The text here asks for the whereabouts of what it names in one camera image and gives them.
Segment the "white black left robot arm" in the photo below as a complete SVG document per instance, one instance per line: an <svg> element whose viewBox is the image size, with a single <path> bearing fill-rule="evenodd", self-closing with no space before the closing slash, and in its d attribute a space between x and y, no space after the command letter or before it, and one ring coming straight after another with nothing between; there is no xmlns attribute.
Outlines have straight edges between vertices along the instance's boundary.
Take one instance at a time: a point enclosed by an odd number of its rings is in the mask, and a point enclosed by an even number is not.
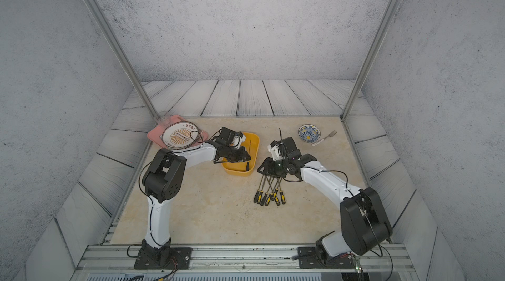
<svg viewBox="0 0 505 281"><path fill-rule="evenodd" d="M149 208L146 244L160 249L170 243L172 200L181 190L186 169L208 161L221 164L225 161L242 163L250 160L251 155L246 147L219 145L216 142L206 142L186 151L160 149L142 178Z"/></svg>

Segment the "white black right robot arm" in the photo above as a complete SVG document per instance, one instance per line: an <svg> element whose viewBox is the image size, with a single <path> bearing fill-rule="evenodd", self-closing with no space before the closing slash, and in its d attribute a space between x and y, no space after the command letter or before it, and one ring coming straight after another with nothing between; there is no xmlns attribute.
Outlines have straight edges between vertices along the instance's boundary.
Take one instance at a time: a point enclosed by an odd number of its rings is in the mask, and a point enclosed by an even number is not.
<svg viewBox="0 0 505 281"><path fill-rule="evenodd" d="M339 208L341 229L323 236L318 244L328 257L344 253L362 256L393 234L380 195L373 188L351 185L342 171L326 169L314 156L268 157L258 168L262 175L286 178L294 175L313 186Z"/></svg>

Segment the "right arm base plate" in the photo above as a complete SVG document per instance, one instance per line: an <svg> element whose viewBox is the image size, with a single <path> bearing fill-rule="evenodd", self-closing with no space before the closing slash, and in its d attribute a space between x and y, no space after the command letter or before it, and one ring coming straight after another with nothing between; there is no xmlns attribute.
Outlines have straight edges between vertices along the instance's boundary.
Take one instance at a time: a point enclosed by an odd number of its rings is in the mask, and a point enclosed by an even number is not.
<svg viewBox="0 0 505 281"><path fill-rule="evenodd" d="M301 269L353 269L352 255L344 253L331 257L322 246L300 246L294 258Z"/></svg>

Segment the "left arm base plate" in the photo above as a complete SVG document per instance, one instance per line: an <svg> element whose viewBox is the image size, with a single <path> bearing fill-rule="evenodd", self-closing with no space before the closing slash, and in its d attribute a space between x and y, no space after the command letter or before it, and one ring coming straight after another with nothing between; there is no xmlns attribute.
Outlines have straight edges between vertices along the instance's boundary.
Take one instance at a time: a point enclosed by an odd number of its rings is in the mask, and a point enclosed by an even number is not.
<svg viewBox="0 0 505 281"><path fill-rule="evenodd" d="M145 240L134 263L134 270L188 270L192 248L171 247L170 242L155 248Z"/></svg>

